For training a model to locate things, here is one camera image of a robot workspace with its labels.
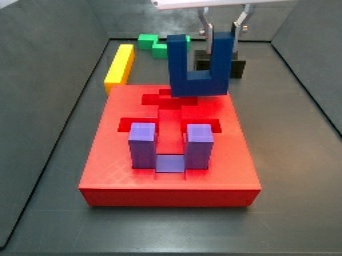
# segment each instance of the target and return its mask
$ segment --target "wall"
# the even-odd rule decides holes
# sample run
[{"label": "wall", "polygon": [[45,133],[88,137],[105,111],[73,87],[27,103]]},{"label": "wall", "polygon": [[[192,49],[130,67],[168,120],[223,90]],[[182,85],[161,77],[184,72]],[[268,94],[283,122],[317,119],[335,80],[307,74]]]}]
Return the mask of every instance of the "wall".
[{"label": "wall", "polygon": [[272,45],[342,133],[342,1],[299,1]]},{"label": "wall", "polygon": [[85,0],[21,0],[0,24],[2,247],[108,38]]},{"label": "wall", "polygon": [[[140,33],[185,33],[198,38],[200,22],[196,9],[157,11],[149,0],[88,0],[110,38],[136,38]],[[241,40],[271,41],[297,1],[257,4]],[[209,8],[208,18],[214,30],[229,30],[241,5]]]}]

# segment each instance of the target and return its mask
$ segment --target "yellow block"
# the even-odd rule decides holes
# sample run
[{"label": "yellow block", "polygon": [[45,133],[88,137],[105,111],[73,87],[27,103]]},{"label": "yellow block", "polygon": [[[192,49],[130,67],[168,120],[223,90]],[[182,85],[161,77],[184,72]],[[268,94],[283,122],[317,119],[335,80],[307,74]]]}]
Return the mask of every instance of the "yellow block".
[{"label": "yellow block", "polygon": [[114,85],[125,85],[133,64],[133,45],[121,44],[113,57],[105,79],[104,88],[106,95]]}]

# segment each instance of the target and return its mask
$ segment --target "blue u-shaped block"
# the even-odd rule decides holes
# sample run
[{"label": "blue u-shaped block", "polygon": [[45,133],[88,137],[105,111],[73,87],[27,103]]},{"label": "blue u-shaped block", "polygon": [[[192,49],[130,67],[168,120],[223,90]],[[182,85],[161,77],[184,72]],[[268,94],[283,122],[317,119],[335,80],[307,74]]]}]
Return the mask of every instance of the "blue u-shaped block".
[{"label": "blue u-shaped block", "polygon": [[224,95],[228,91],[233,36],[213,33],[209,70],[186,71],[185,35],[166,36],[168,74],[172,97]]}]

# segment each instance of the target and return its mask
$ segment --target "purple block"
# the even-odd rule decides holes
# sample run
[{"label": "purple block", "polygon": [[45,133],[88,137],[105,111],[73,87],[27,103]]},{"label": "purple block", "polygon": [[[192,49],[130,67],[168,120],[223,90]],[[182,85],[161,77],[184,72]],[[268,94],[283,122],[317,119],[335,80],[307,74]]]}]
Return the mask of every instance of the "purple block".
[{"label": "purple block", "polygon": [[132,123],[128,140],[154,141],[154,123]]},{"label": "purple block", "polygon": [[213,136],[209,124],[188,124],[185,139],[185,169],[206,169]]},{"label": "purple block", "polygon": [[154,169],[154,124],[132,123],[128,144],[133,169]]},{"label": "purple block", "polygon": [[157,173],[181,173],[185,171],[184,155],[157,155],[156,168]]},{"label": "purple block", "polygon": [[186,125],[186,139],[188,142],[210,142],[213,143],[213,136],[209,124],[188,124]]}]

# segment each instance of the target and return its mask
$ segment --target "red block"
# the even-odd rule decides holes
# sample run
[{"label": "red block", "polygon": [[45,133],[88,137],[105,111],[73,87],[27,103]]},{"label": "red block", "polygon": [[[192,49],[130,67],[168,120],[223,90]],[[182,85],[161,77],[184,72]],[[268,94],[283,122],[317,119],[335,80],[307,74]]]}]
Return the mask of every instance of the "red block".
[{"label": "red block", "polygon": [[[88,204],[248,206],[260,192],[260,183],[229,96],[170,99],[168,88],[112,88],[78,184]],[[208,170],[185,170],[178,174],[130,168],[126,120],[141,119],[158,127],[162,154],[182,154],[181,132],[186,123],[210,124]]]}]

